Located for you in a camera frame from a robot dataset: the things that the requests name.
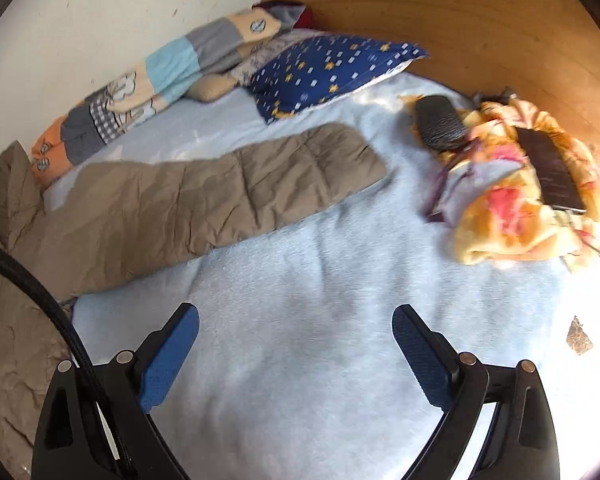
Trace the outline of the brown quilted hooded jacket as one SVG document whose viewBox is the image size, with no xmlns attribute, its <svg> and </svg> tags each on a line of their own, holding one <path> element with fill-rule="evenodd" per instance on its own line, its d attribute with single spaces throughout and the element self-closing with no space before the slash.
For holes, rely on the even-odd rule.
<svg viewBox="0 0 600 480">
<path fill-rule="evenodd" d="M 317 214 L 385 177 L 343 124 L 190 162 L 98 162 L 57 209 L 19 144 L 0 155 L 0 248 L 62 304 Z M 0 275 L 0 460 L 30 477 L 53 370 L 69 354 L 43 312 Z"/>
</svg>

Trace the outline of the light blue cloud bedsheet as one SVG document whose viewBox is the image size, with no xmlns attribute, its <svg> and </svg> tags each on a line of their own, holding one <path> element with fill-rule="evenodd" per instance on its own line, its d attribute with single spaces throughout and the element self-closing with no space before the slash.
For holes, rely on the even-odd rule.
<svg viewBox="0 0 600 480">
<path fill-rule="evenodd" d="M 136 347 L 181 302 L 198 308 L 199 336 L 152 413 L 190 478 L 400 478 L 441 415 L 393 339 L 400 304 L 483 362 L 535 362 L 562 476 L 600 460 L 600 266 L 455 260 L 449 229 L 422 218 L 437 164 L 401 103 L 442 92 L 404 73 L 273 125 L 242 90 L 211 105 L 180 101 L 88 163 L 210 159 L 343 122 L 388 170 L 293 226 L 76 303 L 97 362 Z"/>
</svg>

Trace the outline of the yellow floral blanket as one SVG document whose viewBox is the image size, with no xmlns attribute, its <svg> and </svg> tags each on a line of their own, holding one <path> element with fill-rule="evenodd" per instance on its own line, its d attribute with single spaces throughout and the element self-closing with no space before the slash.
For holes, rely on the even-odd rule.
<svg viewBox="0 0 600 480">
<path fill-rule="evenodd" d="M 415 102 L 423 96 L 402 96 L 415 119 Z M 600 170 L 586 145 L 570 136 L 557 120 L 516 94 L 480 96 L 474 110 L 456 110 L 468 133 L 468 143 L 456 151 L 437 153 L 443 168 L 425 216 L 430 222 L 452 222 L 457 260 L 542 261 L 562 258 L 579 270 L 600 258 Z M 553 209 L 542 201 L 539 181 L 518 144 L 517 128 L 548 134 L 567 164 L 585 206 L 584 214 Z M 514 168 L 480 188 L 460 207 L 452 221 L 443 203 L 460 180 L 472 180 L 489 162 L 510 162 Z"/>
</svg>

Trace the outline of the dark flat tablet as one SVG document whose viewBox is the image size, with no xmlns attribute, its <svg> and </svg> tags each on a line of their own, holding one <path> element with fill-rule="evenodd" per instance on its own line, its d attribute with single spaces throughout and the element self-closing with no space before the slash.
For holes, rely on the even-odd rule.
<svg viewBox="0 0 600 480">
<path fill-rule="evenodd" d="M 584 214 L 585 206 L 566 162 L 547 133 L 517 128 L 518 144 L 539 181 L 542 201 L 553 209 Z"/>
</svg>

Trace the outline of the beige small pillow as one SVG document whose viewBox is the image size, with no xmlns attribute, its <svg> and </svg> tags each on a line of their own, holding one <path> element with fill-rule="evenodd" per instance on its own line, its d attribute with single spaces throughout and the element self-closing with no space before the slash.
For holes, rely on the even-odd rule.
<svg viewBox="0 0 600 480">
<path fill-rule="evenodd" d="M 195 81 L 185 92 L 186 98 L 209 103 L 222 98 L 238 85 L 237 80 L 227 74 L 209 74 Z"/>
</svg>

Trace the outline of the patchwork rolled quilt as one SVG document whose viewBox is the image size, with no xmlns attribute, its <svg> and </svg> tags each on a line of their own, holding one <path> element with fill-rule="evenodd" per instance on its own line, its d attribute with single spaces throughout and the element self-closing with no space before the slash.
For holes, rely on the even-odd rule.
<svg viewBox="0 0 600 480">
<path fill-rule="evenodd" d="M 58 117 L 31 150 L 43 188 L 177 101 L 198 81 L 224 74 L 289 32 L 306 10 L 279 2 L 223 16 L 146 56 Z"/>
</svg>

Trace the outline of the grey printed pillow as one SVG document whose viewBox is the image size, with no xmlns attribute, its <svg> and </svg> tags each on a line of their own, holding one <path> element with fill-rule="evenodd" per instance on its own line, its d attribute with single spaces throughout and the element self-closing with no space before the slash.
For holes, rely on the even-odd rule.
<svg viewBox="0 0 600 480">
<path fill-rule="evenodd" d="M 323 32 L 314 29 L 296 29 L 286 32 L 286 34 L 279 35 L 267 42 L 263 47 L 258 47 L 257 50 L 247 56 L 245 61 L 239 63 L 226 74 L 238 86 L 247 87 L 253 76 L 277 55 L 300 41 L 321 35 L 323 35 Z"/>
</svg>

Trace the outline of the navy star pattern pillow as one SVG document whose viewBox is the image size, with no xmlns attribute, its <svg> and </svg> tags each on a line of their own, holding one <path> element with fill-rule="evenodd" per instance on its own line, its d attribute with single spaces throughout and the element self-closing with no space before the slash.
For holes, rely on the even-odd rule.
<svg viewBox="0 0 600 480">
<path fill-rule="evenodd" d="M 302 39 L 256 70 L 247 90 L 266 122 L 322 107 L 403 72 L 428 52 L 358 35 Z"/>
</svg>

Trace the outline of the wooden headboard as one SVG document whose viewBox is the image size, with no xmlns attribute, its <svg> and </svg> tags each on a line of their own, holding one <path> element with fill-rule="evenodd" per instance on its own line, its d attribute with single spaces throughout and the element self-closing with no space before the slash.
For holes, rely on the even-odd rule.
<svg viewBox="0 0 600 480">
<path fill-rule="evenodd" d="M 600 29 L 578 0 L 298 1 L 319 28 L 420 44 L 414 73 L 459 92 L 513 88 L 600 165 Z"/>
</svg>

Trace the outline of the dark red garment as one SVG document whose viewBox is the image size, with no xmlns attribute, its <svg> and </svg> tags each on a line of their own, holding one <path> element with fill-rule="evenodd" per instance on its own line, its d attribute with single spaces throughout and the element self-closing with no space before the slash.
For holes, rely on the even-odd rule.
<svg viewBox="0 0 600 480">
<path fill-rule="evenodd" d="M 316 29 L 312 10 L 305 6 L 298 20 L 294 23 L 294 29 Z"/>
</svg>

